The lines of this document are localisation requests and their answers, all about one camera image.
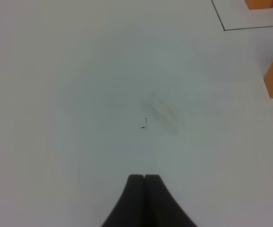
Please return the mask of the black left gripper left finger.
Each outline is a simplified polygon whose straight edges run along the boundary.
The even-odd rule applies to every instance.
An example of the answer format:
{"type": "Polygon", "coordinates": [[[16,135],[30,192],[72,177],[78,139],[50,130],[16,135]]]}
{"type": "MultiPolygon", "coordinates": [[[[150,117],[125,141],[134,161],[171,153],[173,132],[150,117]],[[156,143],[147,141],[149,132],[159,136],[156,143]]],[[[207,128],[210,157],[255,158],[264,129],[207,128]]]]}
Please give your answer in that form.
{"type": "Polygon", "coordinates": [[[143,225],[144,176],[130,175],[104,227],[141,227],[143,225]]]}

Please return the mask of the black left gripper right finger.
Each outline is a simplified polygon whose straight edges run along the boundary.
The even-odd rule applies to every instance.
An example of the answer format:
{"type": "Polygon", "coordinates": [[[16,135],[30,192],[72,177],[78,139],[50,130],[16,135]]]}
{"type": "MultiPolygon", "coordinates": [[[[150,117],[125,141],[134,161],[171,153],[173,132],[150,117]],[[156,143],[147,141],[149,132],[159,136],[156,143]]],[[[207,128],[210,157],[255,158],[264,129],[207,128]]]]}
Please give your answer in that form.
{"type": "Polygon", "coordinates": [[[145,176],[145,226],[146,227],[195,227],[173,198],[160,175],[145,176]]]}

